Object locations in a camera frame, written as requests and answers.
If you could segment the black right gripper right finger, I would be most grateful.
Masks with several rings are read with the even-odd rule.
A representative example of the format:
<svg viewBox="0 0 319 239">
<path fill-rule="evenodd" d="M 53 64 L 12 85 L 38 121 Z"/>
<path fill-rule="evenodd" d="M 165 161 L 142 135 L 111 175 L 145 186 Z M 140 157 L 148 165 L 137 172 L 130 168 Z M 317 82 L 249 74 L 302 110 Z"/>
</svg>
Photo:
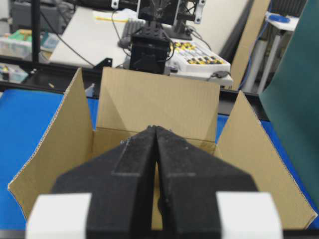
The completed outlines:
<svg viewBox="0 0 319 239">
<path fill-rule="evenodd" d="M 252 176 L 156 128 L 163 231 L 174 239 L 281 239 L 272 196 Z"/>
</svg>

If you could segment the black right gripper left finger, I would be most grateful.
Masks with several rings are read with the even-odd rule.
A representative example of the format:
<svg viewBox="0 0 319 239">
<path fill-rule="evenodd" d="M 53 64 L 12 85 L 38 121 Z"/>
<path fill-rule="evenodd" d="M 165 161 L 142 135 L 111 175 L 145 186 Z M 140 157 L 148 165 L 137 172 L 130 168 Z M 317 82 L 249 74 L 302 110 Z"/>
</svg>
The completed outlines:
<svg viewBox="0 0 319 239">
<path fill-rule="evenodd" d="M 39 195 L 28 239 L 130 239 L 150 231 L 156 128 L 60 175 Z"/>
</svg>

